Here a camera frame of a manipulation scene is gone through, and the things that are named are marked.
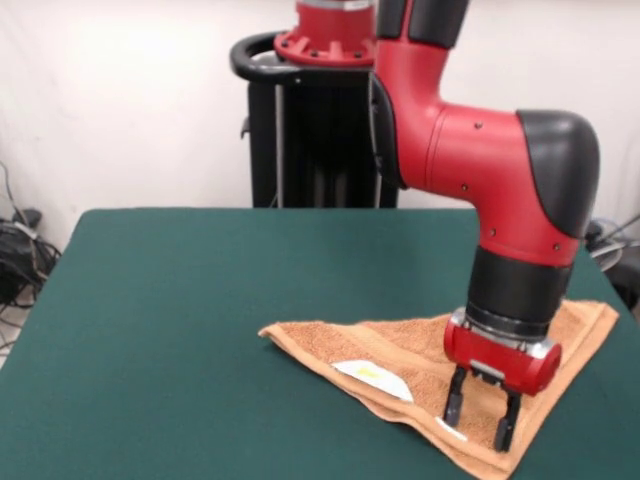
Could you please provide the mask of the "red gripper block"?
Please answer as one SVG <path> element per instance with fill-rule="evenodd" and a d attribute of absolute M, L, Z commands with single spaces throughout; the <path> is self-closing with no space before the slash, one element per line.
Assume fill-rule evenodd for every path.
<path fill-rule="evenodd" d="M 447 358 L 458 365 L 451 378 L 443 421 L 452 428 L 459 424 L 466 369 L 486 374 L 510 389 L 506 390 L 506 412 L 498 422 L 494 438 L 494 449 L 508 452 L 520 412 L 521 394 L 536 396 L 547 388 L 560 367 L 562 346 L 550 338 L 531 343 L 493 335 L 473 325 L 464 308 L 451 314 L 443 344 Z"/>

